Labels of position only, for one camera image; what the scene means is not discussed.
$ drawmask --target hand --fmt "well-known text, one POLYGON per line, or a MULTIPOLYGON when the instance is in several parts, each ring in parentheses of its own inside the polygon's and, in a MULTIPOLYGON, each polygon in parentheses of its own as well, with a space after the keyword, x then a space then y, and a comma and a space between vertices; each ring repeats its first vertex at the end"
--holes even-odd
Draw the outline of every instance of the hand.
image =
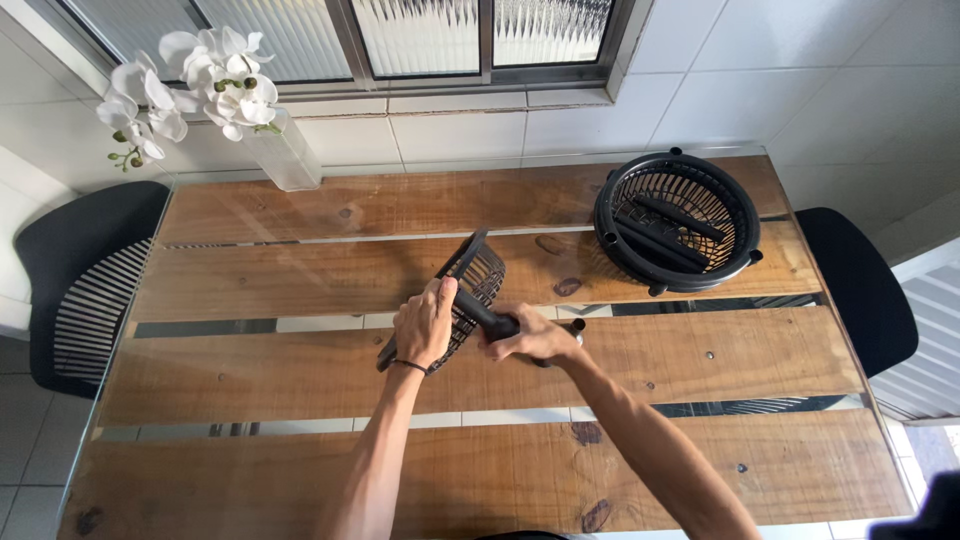
POLYGON ((520 333, 513 337, 490 343, 486 336, 481 339, 480 347, 486 349, 487 356, 500 361, 512 353, 522 353, 533 358, 560 360, 576 358, 582 355, 577 338, 570 335, 560 325, 550 321, 526 304, 493 305, 493 312, 510 314, 520 323, 520 333))
POLYGON ((456 294, 456 280, 443 278, 441 281, 434 278, 422 294, 410 297, 406 304, 400 306, 399 312, 394 315, 397 360, 428 368, 446 354, 453 325, 453 297, 456 294))

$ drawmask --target clear glass vase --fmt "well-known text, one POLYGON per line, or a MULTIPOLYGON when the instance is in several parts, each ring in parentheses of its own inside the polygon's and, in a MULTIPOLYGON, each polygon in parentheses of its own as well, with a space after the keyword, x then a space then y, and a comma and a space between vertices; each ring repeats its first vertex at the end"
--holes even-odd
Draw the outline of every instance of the clear glass vase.
POLYGON ((277 108, 273 125, 279 134, 271 130, 245 130, 244 146, 280 189, 301 191, 319 187, 323 179, 320 162, 297 129, 297 122, 286 109, 277 108))

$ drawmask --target chair backrest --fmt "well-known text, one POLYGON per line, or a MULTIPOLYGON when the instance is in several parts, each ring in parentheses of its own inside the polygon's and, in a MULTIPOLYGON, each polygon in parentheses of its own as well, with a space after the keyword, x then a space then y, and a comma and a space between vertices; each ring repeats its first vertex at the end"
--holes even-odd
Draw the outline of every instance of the chair backrest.
MULTIPOLYGON (((93 377, 65 377, 55 369, 56 326, 60 305, 68 302, 64 299, 71 292, 71 287, 77 289, 75 283, 89 269, 153 237, 169 194, 170 190, 165 185, 156 182, 133 182, 108 187, 52 210, 25 228, 16 238, 13 247, 27 270, 33 288, 30 368, 37 384, 77 396, 92 398, 96 394, 97 385, 93 377)), ((73 295, 96 304, 97 308, 103 307, 103 298, 106 298, 100 295, 98 300, 97 291, 83 291, 83 288, 74 290, 73 295), (94 293, 93 297, 88 296, 90 292, 94 293)), ((125 305, 124 309, 107 308, 120 311, 122 320, 125 305)), ((99 318, 96 314, 86 312, 82 316, 99 318)))
POLYGON ((867 377, 917 352, 917 322, 903 289, 870 240, 833 209, 797 212, 810 251, 867 377))

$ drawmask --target black bracelet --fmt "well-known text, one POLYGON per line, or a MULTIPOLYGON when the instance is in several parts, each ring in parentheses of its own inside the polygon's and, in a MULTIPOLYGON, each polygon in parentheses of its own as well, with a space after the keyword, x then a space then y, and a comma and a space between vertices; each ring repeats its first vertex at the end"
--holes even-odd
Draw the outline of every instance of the black bracelet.
POLYGON ((403 364, 403 365, 407 365, 407 366, 410 366, 410 367, 415 367, 415 368, 421 370, 421 371, 423 372, 423 376, 424 376, 424 377, 430 375, 430 372, 428 372, 425 367, 419 366, 419 365, 417 365, 417 364, 415 364, 415 363, 413 363, 413 362, 408 362, 408 361, 406 361, 406 360, 397 360, 397 362, 399 362, 399 363, 401 363, 401 364, 403 364))

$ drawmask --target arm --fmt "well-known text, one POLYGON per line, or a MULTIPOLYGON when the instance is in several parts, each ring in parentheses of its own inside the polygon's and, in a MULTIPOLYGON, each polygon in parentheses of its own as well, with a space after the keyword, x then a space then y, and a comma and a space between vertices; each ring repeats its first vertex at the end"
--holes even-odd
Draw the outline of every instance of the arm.
POLYGON ((691 539, 759 540, 753 519, 690 439, 607 376, 565 330, 526 305, 498 308, 520 334, 495 341, 497 360, 511 353, 549 358, 573 379, 627 464, 691 539))
POLYGON ((423 294, 400 306, 394 317, 397 363, 387 369, 380 403, 350 455, 343 495, 325 510, 322 537, 390 537, 407 430, 424 377, 422 370, 403 362, 426 368, 444 355, 456 292, 457 282, 452 278, 433 280, 423 294))

